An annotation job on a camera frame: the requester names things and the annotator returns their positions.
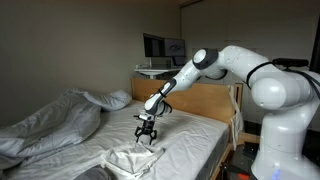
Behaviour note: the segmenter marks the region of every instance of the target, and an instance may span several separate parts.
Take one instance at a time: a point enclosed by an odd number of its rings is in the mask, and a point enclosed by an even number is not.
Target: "floor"
[[[244,122],[245,132],[260,135],[261,124]],[[320,132],[308,130],[302,154],[320,167]]]

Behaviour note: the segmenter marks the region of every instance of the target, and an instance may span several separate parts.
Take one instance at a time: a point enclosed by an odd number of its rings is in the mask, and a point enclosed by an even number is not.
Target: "wrinkled blanket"
[[[121,109],[131,101],[123,91],[93,95],[69,90],[56,101],[11,127],[0,130],[0,179],[2,170],[32,162],[78,144],[100,124],[100,111]]]

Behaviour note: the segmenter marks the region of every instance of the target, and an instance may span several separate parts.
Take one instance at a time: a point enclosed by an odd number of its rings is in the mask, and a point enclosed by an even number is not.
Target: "white towel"
[[[159,147],[128,142],[109,149],[101,155],[101,166],[111,170],[118,179],[138,179],[160,158],[164,150]]]

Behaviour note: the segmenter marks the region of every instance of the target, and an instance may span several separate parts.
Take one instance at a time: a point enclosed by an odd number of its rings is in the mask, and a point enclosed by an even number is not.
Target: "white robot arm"
[[[319,180],[319,168],[301,152],[307,127],[320,104],[319,89],[314,84],[320,85],[320,76],[309,71],[279,70],[267,58],[242,47],[228,46],[220,52],[199,50],[145,103],[145,113],[139,115],[144,126],[137,129],[136,136],[150,134],[155,117],[171,112],[170,105],[163,101],[170,92],[186,90],[200,76],[221,79],[227,71],[247,83],[258,106],[270,110],[263,119],[260,147],[251,167],[254,176],[259,180]]]

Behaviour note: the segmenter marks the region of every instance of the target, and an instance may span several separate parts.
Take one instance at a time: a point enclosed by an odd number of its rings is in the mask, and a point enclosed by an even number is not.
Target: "desk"
[[[174,72],[174,71],[180,71],[180,70],[181,70],[181,67],[171,68],[171,69],[139,68],[139,69],[135,69],[134,71],[139,72],[141,74],[148,75],[150,79],[156,79],[156,75],[159,75],[165,72]]]

